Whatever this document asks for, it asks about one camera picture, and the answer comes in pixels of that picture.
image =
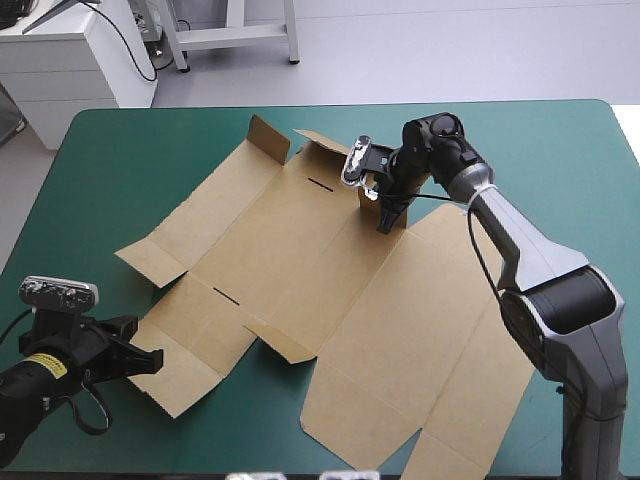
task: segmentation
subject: green table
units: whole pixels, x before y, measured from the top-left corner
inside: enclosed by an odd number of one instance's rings
[[[292,141],[293,128],[344,144],[361,133],[397,145],[408,119],[449,110],[495,168],[496,183],[554,240],[586,253],[627,300],[631,380],[622,470],[640,472],[640,169],[608,105],[598,101],[344,107],[98,110],[76,117],[0,277],[0,321],[24,308],[28,274],[96,283],[98,318],[143,316],[165,293],[113,255],[157,225],[243,139],[258,113]],[[437,192],[433,185],[425,191]],[[435,208],[417,201],[412,221]],[[18,360],[16,334],[0,364]],[[290,366],[256,342],[217,389],[171,420],[128,381],[102,387],[115,414],[91,438],[62,408],[27,440],[16,470],[312,473],[345,467],[299,426],[313,362]],[[91,409],[90,402],[84,402]],[[399,473],[414,436],[382,467]],[[561,398],[535,375],[496,458],[494,474],[559,472]]]

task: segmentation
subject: yellow warning label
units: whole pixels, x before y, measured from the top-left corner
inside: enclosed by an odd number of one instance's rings
[[[58,380],[61,377],[64,377],[67,374],[67,367],[64,366],[60,360],[52,355],[48,355],[46,353],[34,353],[30,357],[27,357],[23,360],[23,362],[35,362],[42,365],[44,368],[51,372],[51,375]]]

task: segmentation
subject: drawer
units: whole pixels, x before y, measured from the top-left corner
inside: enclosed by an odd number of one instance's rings
[[[2,73],[0,83],[15,102],[114,98],[99,70]]]
[[[0,73],[99,69],[86,40],[0,43]]]
[[[49,150],[60,148],[76,114],[93,108],[117,108],[113,99],[58,102],[17,102],[18,108]]]

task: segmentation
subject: cardboard box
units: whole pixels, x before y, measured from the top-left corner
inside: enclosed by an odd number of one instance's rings
[[[258,117],[247,138],[151,234],[117,255],[158,287],[182,278],[134,343],[165,367],[133,382],[177,417],[258,336],[290,363],[318,357],[304,430],[375,469],[422,428],[405,478],[481,479],[532,373],[445,205],[376,231],[377,205],[340,183],[348,149],[289,141]],[[497,275],[500,258],[477,227]]]

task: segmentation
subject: white metal frame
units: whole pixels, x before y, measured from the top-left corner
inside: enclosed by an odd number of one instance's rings
[[[212,48],[240,47],[255,43],[289,43],[289,61],[298,63],[298,35],[293,0],[283,0],[285,23],[250,25],[244,23],[245,0],[227,0],[227,21],[224,28],[181,31],[171,0],[157,0],[167,41],[173,52],[176,67],[188,72],[185,52]]]

